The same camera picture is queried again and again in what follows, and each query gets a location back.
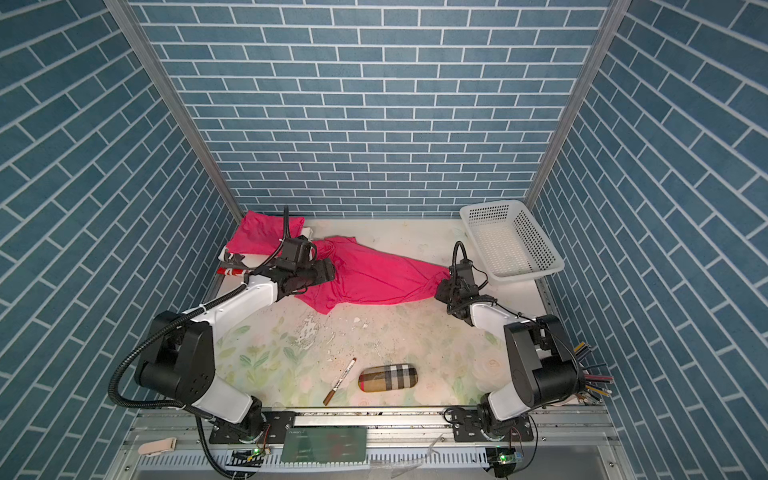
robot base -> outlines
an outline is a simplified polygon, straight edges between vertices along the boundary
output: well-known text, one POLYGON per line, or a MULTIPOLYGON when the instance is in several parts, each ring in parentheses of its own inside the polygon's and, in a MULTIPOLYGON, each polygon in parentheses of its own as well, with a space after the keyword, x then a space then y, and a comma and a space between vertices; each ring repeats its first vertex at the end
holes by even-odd
POLYGON ((465 410, 461 413, 452 413, 453 439, 455 442, 532 442, 533 431, 527 415, 516 416, 504 422, 496 421, 498 428, 489 428, 487 414, 483 412, 483 405, 478 405, 478 410, 465 410), (512 436, 513 429, 517 429, 520 437, 512 436))
POLYGON ((296 419, 296 412, 260 412, 263 417, 263 428, 261 433, 255 438, 244 438, 240 430, 233 428, 229 422, 221 422, 218 428, 210 433, 208 443, 211 445, 227 445, 233 443, 257 444, 257 443, 283 443, 285 442, 286 432, 293 427, 293 421, 296 419))

black mounting plate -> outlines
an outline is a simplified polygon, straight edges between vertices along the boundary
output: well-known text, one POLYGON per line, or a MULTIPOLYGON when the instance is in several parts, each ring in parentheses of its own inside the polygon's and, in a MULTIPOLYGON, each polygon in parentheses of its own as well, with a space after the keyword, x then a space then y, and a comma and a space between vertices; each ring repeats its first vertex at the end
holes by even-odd
MULTIPOLYGON (((296 412, 290 412, 290 411, 283 411, 283 412, 261 412, 262 415, 264 415, 265 421, 264 421, 264 431, 267 434, 266 443, 268 445, 273 443, 283 443, 285 442, 286 438, 286 432, 288 429, 293 427, 293 420, 296 418, 296 412)), ((225 426, 222 426, 218 430, 213 430, 210 433, 210 438, 208 440, 208 443, 211 445, 228 445, 228 444, 237 444, 239 443, 237 441, 237 435, 234 435, 232 432, 229 431, 229 429, 225 426)), ((264 437, 263 435, 260 436, 255 444, 262 444, 264 443, 264 437)))
POLYGON ((452 419, 457 422, 453 425, 453 440, 455 442, 532 442, 533 431, 531 430, 531 423, 527 416, 519 416, 514 418, 513 425, 518 432, 520 432, 521 438, 518 439, 517 435, 512 429, 501 439, 490 439, 483 431, 482 424, 480 423, 480 416, 477 410, 466 410, 464 412, 455 414, 449 413, 452 419))

brick wall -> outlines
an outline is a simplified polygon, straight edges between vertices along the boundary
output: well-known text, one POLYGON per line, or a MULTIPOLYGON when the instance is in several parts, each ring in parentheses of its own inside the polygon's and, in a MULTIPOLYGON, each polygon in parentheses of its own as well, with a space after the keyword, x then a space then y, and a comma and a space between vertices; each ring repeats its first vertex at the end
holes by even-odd
POLYGON ((768 3, 634 0, 536 214, 640 478, 768 478, 768 3))
POLYGON ((259 3, 131 2, 243 207, 450 217, 525 195, 608 0, 259 3))
POLYGON ((3 1, 0 32, 0 478, 90 478, 135 415, 116 363, 233 222, 101 0, 3 1))

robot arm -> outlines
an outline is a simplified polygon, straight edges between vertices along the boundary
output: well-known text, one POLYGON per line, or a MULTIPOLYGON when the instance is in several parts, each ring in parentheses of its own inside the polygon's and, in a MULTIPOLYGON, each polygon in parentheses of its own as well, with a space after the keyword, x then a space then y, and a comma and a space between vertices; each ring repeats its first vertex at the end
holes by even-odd
POLYGON ((484 432, 501 435, 509 420, 529 410, 566 399, 584 389, 584 372, 578 368, 568 336, 559 318, 544 315, 527 318, 498 305, 496 298, 481 295, 472 275, 472 261, 457 242, 449 270, 435 298, 447 304, 447 312, 505 342, 512 381, 483 396, 478 412, 484 432), (456 262, 458 249, 464 259, 456 262))
MULTIPOLYGON (((285 239, 281 249, 273 264, 244 277, 245 288, 237 295, 209 310, 202 306, 202 313, 147 347, 134 374, 139 385, 213 416, 214 423, 227 427, 242 442, 261 434, 261 402, 216 375, 216 341, 255 311, 336 276, 330 260, 313 258, 316 247, 304 237, 285 239)), ((159 314, 148 336, 185 313, 159 314)))

white plastic basket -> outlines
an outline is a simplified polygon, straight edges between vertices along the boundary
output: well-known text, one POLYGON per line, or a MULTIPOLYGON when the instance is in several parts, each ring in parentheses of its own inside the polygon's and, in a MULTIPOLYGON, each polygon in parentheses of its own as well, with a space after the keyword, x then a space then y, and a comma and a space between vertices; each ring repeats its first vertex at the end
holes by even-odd
POLYGON ((563 270, 563 257, 522 202, 468 205, 459 214, 492 285, 534 280, 563 270))

